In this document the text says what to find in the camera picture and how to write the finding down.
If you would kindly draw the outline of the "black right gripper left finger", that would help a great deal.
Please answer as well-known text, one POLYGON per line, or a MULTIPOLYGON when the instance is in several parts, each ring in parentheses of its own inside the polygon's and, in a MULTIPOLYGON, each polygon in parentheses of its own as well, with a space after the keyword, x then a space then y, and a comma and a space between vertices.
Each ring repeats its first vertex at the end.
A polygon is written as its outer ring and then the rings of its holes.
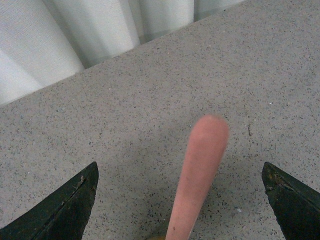
POLYGON ((2 240, 80 240, 96 198, 94 161, 28 212, 0 230, 2 240))

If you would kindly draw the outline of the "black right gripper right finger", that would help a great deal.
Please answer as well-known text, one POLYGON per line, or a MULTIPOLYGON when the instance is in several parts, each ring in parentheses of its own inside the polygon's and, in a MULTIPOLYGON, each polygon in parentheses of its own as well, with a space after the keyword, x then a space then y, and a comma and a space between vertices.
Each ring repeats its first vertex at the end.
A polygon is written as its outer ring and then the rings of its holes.
POLYGON ((320 193, 270 162, 261 178, 277 223, 287 240, 320 238, 320 193))

